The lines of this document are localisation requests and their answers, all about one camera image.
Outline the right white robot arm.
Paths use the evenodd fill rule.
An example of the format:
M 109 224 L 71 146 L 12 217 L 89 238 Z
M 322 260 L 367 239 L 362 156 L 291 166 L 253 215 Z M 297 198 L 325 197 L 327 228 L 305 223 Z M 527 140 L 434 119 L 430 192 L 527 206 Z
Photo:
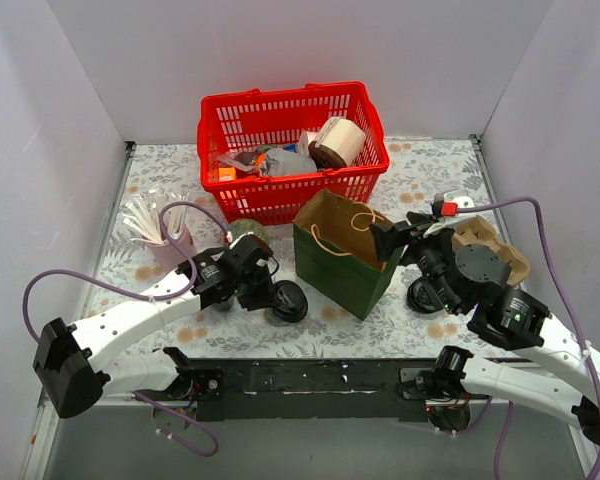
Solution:
M 510 286 L 509 265 L 491 249 L 480 244 L 455 249 L 452 230 L 435 230 L 436 222 L 432 215 L 412 213 L 393 226 L 371 225 L 377 258 L 384 261 L 402 250 L 401 265 L 420 269 L 419 281 L 435 309 L 470 315 L 472 333 L 550 376 L 446 346 L 429 372 L 407 381 L 408 392 L 425 399 L 460 393 L 500 397 L 559 418 L 600 446 L 600 352 L 580 347 L 546 305 Z

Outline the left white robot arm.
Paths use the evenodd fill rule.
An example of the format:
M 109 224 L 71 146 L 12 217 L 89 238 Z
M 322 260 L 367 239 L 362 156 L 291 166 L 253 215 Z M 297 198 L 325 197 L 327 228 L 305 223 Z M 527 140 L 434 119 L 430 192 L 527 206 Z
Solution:
M 209 248 L 183 260 L 137 299 L 126 301 L 68 325 L 62 318 L 41 330 L 33 368 L 62 419 L 75 417 L 97 403 L 114 381 L 109 369 L 116 357 L 149 334 L 184 316 L 238 294 L 256 307 L 269 308 L 268 261 L 273 251 L 253 234 L 228 246 Z

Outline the dark coffee cup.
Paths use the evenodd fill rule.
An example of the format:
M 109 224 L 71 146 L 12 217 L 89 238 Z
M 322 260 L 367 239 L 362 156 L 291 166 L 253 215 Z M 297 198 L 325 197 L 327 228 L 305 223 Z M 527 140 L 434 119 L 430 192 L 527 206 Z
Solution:
M 308 312 L 308 300 L 301 287 L 290 280 L 280 280 L 273 284 L 273 316 L 284 323 L 294 324 L 302 321 Z

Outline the green paper bag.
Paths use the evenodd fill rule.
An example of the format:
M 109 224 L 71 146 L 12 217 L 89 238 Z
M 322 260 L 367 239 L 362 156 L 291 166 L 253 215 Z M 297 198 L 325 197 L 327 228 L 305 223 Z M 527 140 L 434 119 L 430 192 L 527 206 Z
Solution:
M 360 320 L 389 287 L 401 253 L 379 261 L 372 226 L 391 227 L 383 214 L 323 189 L 293 220 L 296 274 Z

